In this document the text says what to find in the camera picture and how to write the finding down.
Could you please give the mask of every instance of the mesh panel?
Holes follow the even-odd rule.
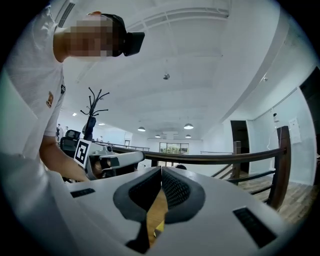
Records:
[[[160,190],[161,171],[155,172],[129,190],[130,199],[145,211],[149,211]]]
[[[73,140],[64,139],[62,141],[62,150],[76,151],[77,145]]]
[[[162,172],[162,188],[169,210],[182,204],[190,195],[190,187],[188,184],[175,178],[166,171]]]

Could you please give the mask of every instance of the window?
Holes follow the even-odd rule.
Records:
[[[159,143],[159,152],[167,154],[189,154],[189,144],[188,143]]]

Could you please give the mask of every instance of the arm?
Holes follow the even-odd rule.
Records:
[[[58,172],[68,179],[81,182],[89,181],[84,170],[58,148],[55,137],[43,136],[39,153],[42,162],[49,170]]]

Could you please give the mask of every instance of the man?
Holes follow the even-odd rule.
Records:
[[[49,170],[76,181],[88,181],[83,169],[56,143],[56,125],[66,87],[63,62],[68,57],[117,56],[124,23],[118,18],[89,13],[76,27],[60,28],[46,7],[25,28],[5,69],[37,123],[23,149],[26,158],[41,158]]]
[[[58,123],[58,126],[56,128],[56,141],[59,142],[61,138],[64,136],[64,130],[60,126],[60,123]]]

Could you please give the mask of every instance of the logo patch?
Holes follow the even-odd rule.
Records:
[[[73,159],[83,168],[86,167],[90,145],[91,141],[87,141],[81,138],[79,139],[78,145],[75,150]]]
[[[54,95],[51,93],[51,91],[49,91],[49,98],[45,103],[49,108],[51,108],[53,102],[54,102]]]

